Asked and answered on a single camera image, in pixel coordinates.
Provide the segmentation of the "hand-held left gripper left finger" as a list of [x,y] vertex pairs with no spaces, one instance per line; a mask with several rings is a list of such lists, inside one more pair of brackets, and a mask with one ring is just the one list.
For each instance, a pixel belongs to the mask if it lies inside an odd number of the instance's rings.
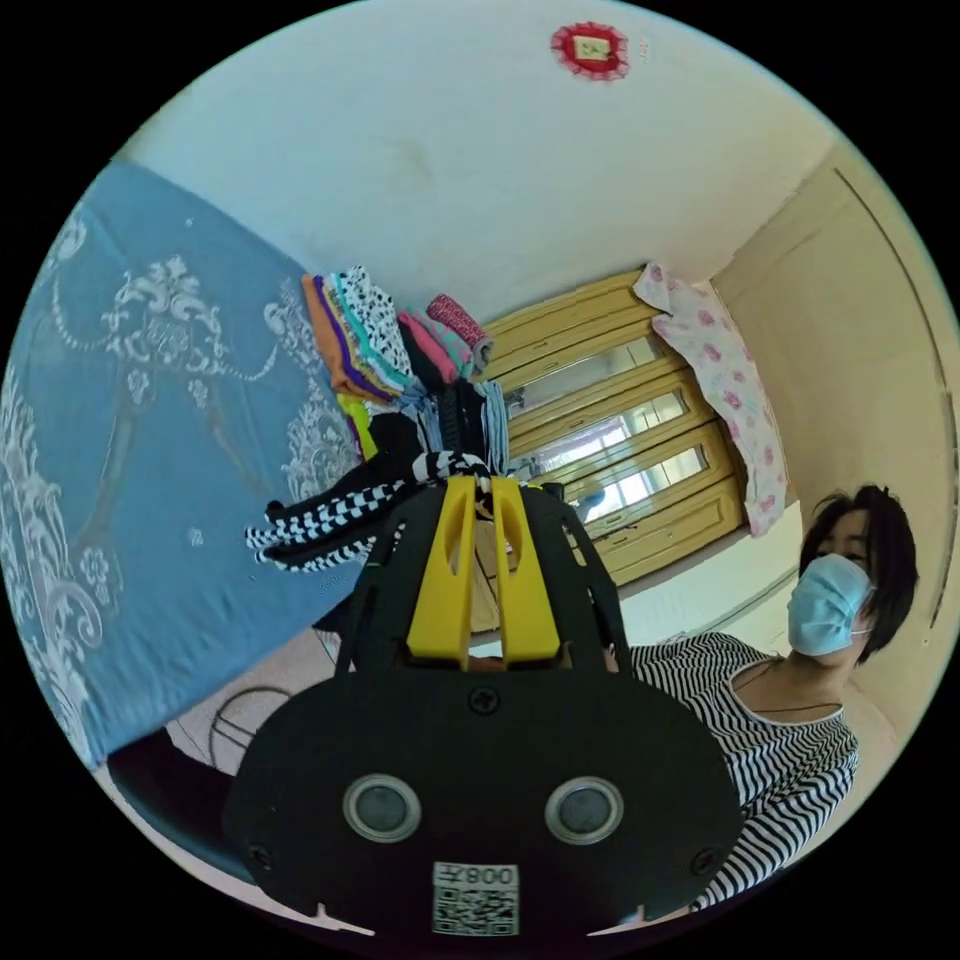
[[407,635],[407,648],[417,660],[469,661],[475,491],[473,479],[451,479],[440,503]]

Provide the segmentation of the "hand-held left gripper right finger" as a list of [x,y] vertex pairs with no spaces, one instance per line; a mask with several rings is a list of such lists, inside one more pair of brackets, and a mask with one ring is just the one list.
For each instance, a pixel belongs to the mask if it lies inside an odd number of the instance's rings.
[[560,649],[524,492],[512,479],[495,477],[491,481],[500,634],[506,664],[547,662]]

